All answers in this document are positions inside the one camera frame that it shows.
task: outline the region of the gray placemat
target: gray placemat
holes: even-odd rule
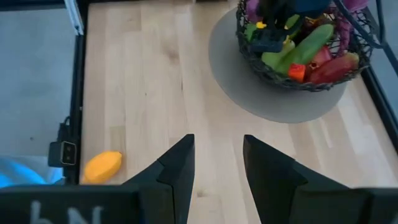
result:
[[[311,93],[261,82],[239,52],[235,13],[235,9],[229,11],[215,25],[210,36],[209,59],[216,81],[237,105],[271,121],[300,123],[321,117],[337,104],[345,83],[330,91]]]

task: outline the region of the light wood surface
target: light wood surface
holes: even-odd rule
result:
[[[217,85],[208,39],[235,2],[91,4],[83,106],[82,167],[121,151],[120,184],[187,133],[196,137],[189,223],[259,223],[244,174],[252,134],[350,187],[398,186],[398,157],[363,84],[351,82],[320,119],[280,124],[248,113]]]

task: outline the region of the wire basket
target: wire basket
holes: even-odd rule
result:
[[[243,57],[248,61],[251,69],[254,74],[256,74],[262,81],[270,83],[275,86],[279,86],[282,88],[288,88],[291,90],[307,90],[307,91],[322,91],[322,90],[330,90],[333,86],[347,82],[361,73],[361,71],[369,66],[369,59],[372,54],[373,48],[362,38],[362,36],[356,32],[354,29],[350,30],[350,42],[346,49],[340,49],[341,43],[343,40],[339,33],[335,30],[333,38],[327,43],[327,46],[330,49],[332,54],[332,58],[339,57],[342,50],[347,50],[352,53],[356,53],[359,55],[359,66],[357,70],[353,70],[345,76],[334,83],[322,83],[322,84],[314,84],[314,83],[299,83],[290,78],[282,78],[286,77],[286,75],[281,74],[277,71],[274,71],[270,66],[266,65],[261,60],[261,55],[250,51],[250,43],[244,35],[244,31],[246,30],[246,25],[249,23],[246,16],[246,1],[247,0],[239,0],[238,10],[236,11],[236,35],[238,36],[238,44],[239,51],[242,53]],[[327,10],[329,19],[332,21],[343,20],[344,22],[348,22],[341,12],[335,7],[330,6]],[[365,13],[362,11],[356,11],[352,13],[353,17],[359,22],[359,24],[368,32],[368,34],[373,34],[374,29],[370,25],[370,21],[366,18]]]

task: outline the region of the green vegetable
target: green vegetable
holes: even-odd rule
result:
[[[292,40],[288,40],[286,44],[284,44],[283,49],[278,53],[272,52],[264,52],[261,55],[261,60],[266,65],[270,66],[272,69],[275,70],[276,66],[278,66],[279,62],[282,58],[287,55],[291,50],[293,50],[295,44]]]
[[[250,42],[253,32],[257,29],[257,26],[254,23],[249,23],[246,25],[246,30],[244,31],[244,35],[247,40]]]
[[[287,22],[286,22],[287,28],[291,28],[291,27],[297,22],[297,20],[298,20],[299,18],[300,18],[300,16],[297,15],[297,14],[294,15],[294,16],[292,16],[292,17],[290,17],[290,18],[287,20]],[[298,34],[298,32],[300,32],[300,28],[298,28],[296,31],[294,31],[294,33],[290,35],[289,39],[290,39],[290,40],[293,39],[293,38]]]
[[[317,27],[296,48],[290,51],[278,64],[276,71],[287,74],[293,63],[306,65],[316,56],[319,50],[333,35],[333,25],[325,24]]]

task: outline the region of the red pepper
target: red pepper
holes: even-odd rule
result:
[[[315,69],[309,76],[308,82],[315,84],[333,83],[341,80],[346,73],[358,68],[359,57],[354,53],[347,53],[342,57],[325,62]]]
[[[319,52],[316,54],[316,56],[312,59],[312,61],[307,64],[307,67],[305,68],[305,77],[309,77],[310,74],[317,68],[319,68],[321,65],[323,65],[325,62],[331,60],[331,53],[328,48],[328,46],[323,46]]]

